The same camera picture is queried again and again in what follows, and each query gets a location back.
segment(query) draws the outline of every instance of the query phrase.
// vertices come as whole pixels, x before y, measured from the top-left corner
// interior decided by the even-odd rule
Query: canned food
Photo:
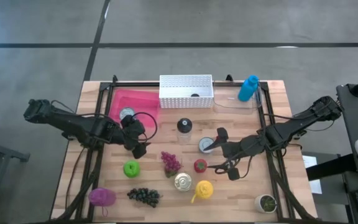
[[[123,108],[120,112],[119,112],[119,119],[124,119],[125,116],[127,115],[134,115],[135,114],[135,110],[130,108],[130,107],[126,107]]]
[[[191,177],[186,173],[180,173],[175,177],[175,187],[182,191],[186,192],[191,188]]]
[[[210,149],[207,151],[204,151],[204,149],[210,145],[212,145],[212,143],[214,142],[214,139],[211,139],[209,137],[203,137],[200,142],[198,143],[198,149],[200,150],[200,152],[202,153],[211,153],[214,151],[214,149]]]

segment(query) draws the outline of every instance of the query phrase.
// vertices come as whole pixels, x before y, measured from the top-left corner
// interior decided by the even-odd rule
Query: wooden table
[[[270,89],[273,110],[275,114],[291,116],[291,109],[281,80],[267,81]],[[158,87],[136,87],[126,89],[158,92]],[[94,113],[98,97],[99,82],[84,82],[77,113]],[[238,93],[238,87],[215,87],[216,101],[227,99]],[[265,153],[255,156],[250,166],[250,172],[244,179],[230,181],[227,175],[216,175],[214,170],[208,169],[203,174],[195,173],[193,163],[196,159],[205,159],[208,164],[220,164],[224,161],[222,150],[217,148],[212,154],[201,154],[198,141],[202,137],[215,138],[216,128],[227,129],[230,141],[255,134],[260,128],[258,112],[253,110],[233,109],[232,113],[222,113],[216,106],[206,109],[161,109],[158,117],[158,133],[149,142],[147,154],[138,161],[141,167],[140,176],[128,179],[122,167],[125,161],[133,159],[131,152],[119,145],[105,145],[99,187],[111,189],[117,193],[117,201],[108,207],[108,216],[102,216],[102,210],[95,208],[94,222],[256,222],[277,221],[273,214],[258,213],[254,208],[254,199],[260,194],[272,194],[269,171]],[[191,141],[185,146],[177,144],[176,125],[180,118],[189,118],[193,122]],[[62,176],[53,206],[52,218],[58,217],[64,211],[65,197],[74,163],[82,147],[72,141],[68,145],[67,155],[63,165]],[[167,151],[176,154],[183,163],[181,171],[191,175],[193,185],[188,192],[179,192],[173,179],[166,178],[160,153]],[[71,186],[70,200],[79,191],[83,173],[85,154],[81,158]],[[249,158],[243,158],[237,166],[240,175],[247,170]],[[313,197],[305,171],[301,151],[297,146],[289,146],[284,157],[288,181],[295,197],[316,217]],[[214,194],[209,200],[196,199],[194,204],[190,200],[194,194],[195,185],[200,180],[208,180],[214,186]],[[133,188],[148,187],[156,189],[163,195],[157,208],[129,200],[126,193]],[[288,217],[285,199],[281,192],[284,217]],[[88,199],[84,210],[88,211]]]

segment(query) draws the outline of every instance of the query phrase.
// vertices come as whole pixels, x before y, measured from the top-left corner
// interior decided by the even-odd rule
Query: white basket
[[[212,75],[160,75],[161,108],[210,108],[213,98]]]

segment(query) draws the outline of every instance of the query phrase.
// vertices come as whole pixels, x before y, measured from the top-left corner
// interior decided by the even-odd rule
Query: red strawberry
[[[197,173],[202,173],[206,170],[206,161],[204,159],[197,159],[196,162],[194,162],[194,170]]]

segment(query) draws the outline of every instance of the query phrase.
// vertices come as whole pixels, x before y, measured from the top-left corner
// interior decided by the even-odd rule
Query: concrete floor
[[[0,43],[93,43],[104,0],[0,0]],[[358,42],[354,0],[113,0],[101,36],[109,42]],[[75,108],[91,49],[0,49],[0,144],[30,152],[0,189],[0,223],[48,218],[67,141],[26,123],[31,98]],[[160,74],[258,75],[284,80],[294,113],[335,87],[358,82],[358,48],[99,49],[91,80],[157,80]],[[316,124],[315,129],[328,124]],[[301,140],[304,150],[347,154],[343,120]],[[342,208],[317,206],[325,220]]]

